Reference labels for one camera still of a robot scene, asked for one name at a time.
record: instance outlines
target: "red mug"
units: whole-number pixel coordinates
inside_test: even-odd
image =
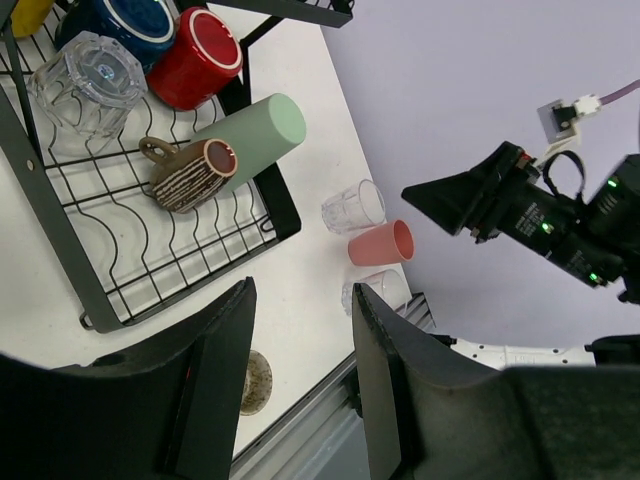
[[[242,53],[229,28],[206,8],[189,8],[176,22],[176,41],[147,84],[168,105],[193,110],[238,75]]]

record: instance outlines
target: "green cup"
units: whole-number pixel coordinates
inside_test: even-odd
[[[219,139],[238,159],[238,170],[222,191],[232,192],[300,145],[307,136],[302,112],[276,93],[197,132],[192,142]]]

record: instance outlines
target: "white table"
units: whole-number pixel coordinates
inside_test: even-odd
[[[266,18],[212,9],[238,38]],[[251,47],[250,58],[254,101],[285,93],[307,121],[305,143],[279,162],[302,231],[139,326],[107,335],[80,326],[80,302],[8,163],[0,161],[0,351],[6,354],[45,367],[86,365],[167,328],[242,278],[254,277],[253,348],[269,360],[274,388],[262,412],[240,418],[235,453],[353,351],[351,321],[340,303],[342,283],[381,270],[353,267],[347,240],[329,233],[320,216],[327,197],[370,178],[320,27],[284,21]]]

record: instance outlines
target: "brown mug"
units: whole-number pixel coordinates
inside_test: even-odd
[[[140,151],[156,164],[149,180],[156,201],[175,213],[186,213],[211,198],[238,169],[233,149],[222,140],[200,140],[180,150],[144,137]]]

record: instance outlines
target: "dish rack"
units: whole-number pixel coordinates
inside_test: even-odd
[[[55,54],[53,32],[64,12],[54,7],[39,32],[16,42],[2,10],[0,147],[83,305],[85,328],[106,333],[145,321],[300,231],[277,165],[188,214],[162,210],[152,197],[153,164],[138,140],[186,144],[249,105],[248,85],[235,79],[191,112],[148,93],[99,154],[63,155],[56,127],[27,95],[25,80]]]

